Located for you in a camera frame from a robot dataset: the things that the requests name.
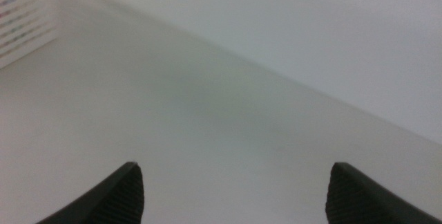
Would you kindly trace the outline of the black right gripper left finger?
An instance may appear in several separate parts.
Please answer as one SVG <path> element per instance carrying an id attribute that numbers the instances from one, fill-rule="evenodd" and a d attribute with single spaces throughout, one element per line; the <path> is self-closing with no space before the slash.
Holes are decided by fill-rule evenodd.
<path id="1" fill-rule="evenodd" d="M 38 224 L 140 224 L 144 211 L 142 170 L 126 162 L 92 189 Z"/>

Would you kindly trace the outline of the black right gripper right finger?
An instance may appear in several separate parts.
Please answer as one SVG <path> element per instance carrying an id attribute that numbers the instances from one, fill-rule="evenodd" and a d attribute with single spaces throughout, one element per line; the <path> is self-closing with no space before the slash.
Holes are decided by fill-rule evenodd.
<path id="1" fill-rule="evenodd" d="M 325 214 L 340 224 L 441 224 L 346 162 L 331 168 Z"/>

